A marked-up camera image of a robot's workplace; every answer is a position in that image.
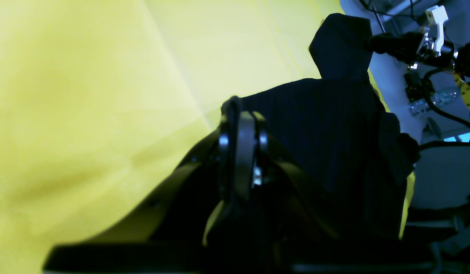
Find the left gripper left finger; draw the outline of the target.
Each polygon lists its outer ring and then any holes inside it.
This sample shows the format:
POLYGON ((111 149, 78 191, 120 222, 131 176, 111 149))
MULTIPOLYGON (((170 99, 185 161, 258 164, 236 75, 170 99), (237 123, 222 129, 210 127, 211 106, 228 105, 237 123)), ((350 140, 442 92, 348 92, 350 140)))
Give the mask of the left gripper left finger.
POLYGON ((223 145, 243 109, 232 97, 221 122, 197 142, 173 172, 127 216, 80 244, 55 247, 46 274, 198 274, 203 271, 202 238, 221 199, 223 145))

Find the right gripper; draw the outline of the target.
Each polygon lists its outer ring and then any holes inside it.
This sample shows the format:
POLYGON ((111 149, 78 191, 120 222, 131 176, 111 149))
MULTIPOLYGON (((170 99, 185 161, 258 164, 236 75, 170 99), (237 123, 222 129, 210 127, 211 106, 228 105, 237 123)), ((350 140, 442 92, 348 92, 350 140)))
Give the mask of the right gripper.
POLYGON ((408 65, 425 64, 431 67, 452 69, 454 45, 445 41, 444 23, 449 17, 444 5, 428 8, 425 15, 430 30, 435 29, 436 37, 428 32, 408 32, 402 36, 381 33, 368 39, 367 48, 378 54, 388 54, 408 65))

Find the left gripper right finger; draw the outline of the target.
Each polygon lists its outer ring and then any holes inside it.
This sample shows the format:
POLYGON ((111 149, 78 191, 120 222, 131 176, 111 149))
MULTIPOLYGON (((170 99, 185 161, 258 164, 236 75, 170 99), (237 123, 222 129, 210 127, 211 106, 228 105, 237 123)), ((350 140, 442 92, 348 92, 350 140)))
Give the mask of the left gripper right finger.
POLYGON ((361 238, 366 227, 327 198, 303 170, 272 159, 264 118, 235 115, 235 213, 247 220, 237 262, 274 274, 431 274, 426 247, 361 238))

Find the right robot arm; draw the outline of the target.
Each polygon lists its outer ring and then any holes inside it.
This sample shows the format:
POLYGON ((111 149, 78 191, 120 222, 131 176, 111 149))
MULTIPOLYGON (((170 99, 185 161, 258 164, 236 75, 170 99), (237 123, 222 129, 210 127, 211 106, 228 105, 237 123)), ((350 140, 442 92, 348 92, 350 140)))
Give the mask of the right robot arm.
POLYGON ((430 7, 425 10, 425 17, 428 23, 418 32, 400 36, 380 33, 369 38, 367 46, 373 52, 388 54, 407 64, 405 92, 412 116, 435 112, 470 129, 470 42, 456 47, 448 40, 444 25, 449 18, 444 6, 430 7), (454 91, 437 91, 433 87, 431 77, 442 72, 453 76, 454 91), (468 120, 441 109, 458 99, 469 111, 468 120))

